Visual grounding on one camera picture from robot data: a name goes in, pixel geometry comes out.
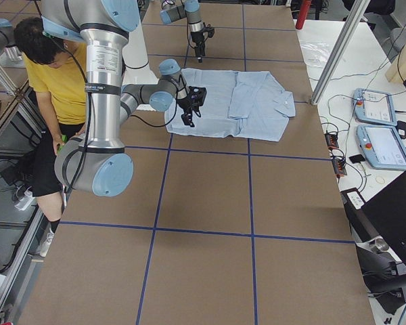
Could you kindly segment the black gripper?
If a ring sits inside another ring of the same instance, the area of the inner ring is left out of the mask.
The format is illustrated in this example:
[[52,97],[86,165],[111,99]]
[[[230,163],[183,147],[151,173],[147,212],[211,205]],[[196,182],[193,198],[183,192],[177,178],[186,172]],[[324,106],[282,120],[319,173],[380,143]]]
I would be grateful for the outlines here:
[[184,125],[189,124],[190,127],[195,127],[193,113],[197,117],[201,117],[200,107],[204,105],[206,95],[207,90],[205,87],[188,87],[186,97],[179,100],[179,106],[183,109],[181,119]]
[[194,43],[194,52],[198,63],[201,63],[201,56],[206,55],[206,40],[213,38],[215,28],[205,22],[189,24],[191,40]]

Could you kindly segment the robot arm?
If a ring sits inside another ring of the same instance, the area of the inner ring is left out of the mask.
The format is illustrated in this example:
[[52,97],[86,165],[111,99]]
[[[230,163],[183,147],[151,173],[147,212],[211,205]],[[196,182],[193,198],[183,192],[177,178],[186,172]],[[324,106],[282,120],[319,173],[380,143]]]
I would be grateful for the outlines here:
[[86,130],[69,139],[55,159],[55,174],[68,189],[117,196],[129,185],[134,165],[119,138],[120,126],[142,104],[159,112],[177,104],[192,126],[207,91],[189,86],[178,63],[163,61],[161,77],[149,85],[124,84],[122,61],[143,43],[129,41],[141,25],[136,1],[44,1],[42,20],[51,39],[84,42]]
[[160,17],[164,24],[187,20],[191,38],[187,39],[188,45],[194,50],[197,61],[202,63],[206,56],[206,40],[215,35],[215,28],[202,20],[199,1],[161,1]]

